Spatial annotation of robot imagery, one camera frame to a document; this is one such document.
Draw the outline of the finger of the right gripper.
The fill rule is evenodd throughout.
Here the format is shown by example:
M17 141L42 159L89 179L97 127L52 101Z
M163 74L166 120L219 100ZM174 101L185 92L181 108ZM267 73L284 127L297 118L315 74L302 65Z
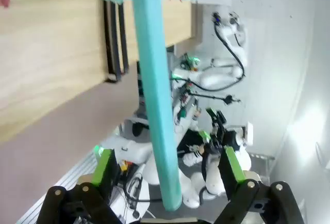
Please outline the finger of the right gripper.
M202 138L203 145L211 146L212 144L212 137L206 131L199 131L199 135Z
M224 134L225 133L225 117L220 110L213 110L207 108L206 112L210 115L212 121L212 134Z

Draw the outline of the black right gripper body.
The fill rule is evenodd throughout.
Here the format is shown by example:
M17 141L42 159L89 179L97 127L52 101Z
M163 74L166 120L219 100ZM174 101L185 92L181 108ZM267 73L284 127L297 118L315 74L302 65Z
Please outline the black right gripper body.
M224 147L226 130L217 130L210 133L209 152L212 155L220 155Z

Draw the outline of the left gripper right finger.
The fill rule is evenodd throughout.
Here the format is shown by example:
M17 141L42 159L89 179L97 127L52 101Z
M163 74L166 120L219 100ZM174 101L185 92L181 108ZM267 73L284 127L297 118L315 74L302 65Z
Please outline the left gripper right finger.
M242 223L248 212L258 213L264 223L303 223L303 217L288 183L270 186L248 178L231 147L224 147L218 169L229 203L215 223Z

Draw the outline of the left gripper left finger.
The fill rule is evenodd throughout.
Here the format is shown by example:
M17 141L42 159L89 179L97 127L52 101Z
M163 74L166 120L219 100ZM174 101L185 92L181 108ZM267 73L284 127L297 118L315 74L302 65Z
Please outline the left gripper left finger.
M37 223L74 223L78 218L91 223L121 223L109 206L113 188L120 177L115 151L105 149L89 182L66 190L48 189Z

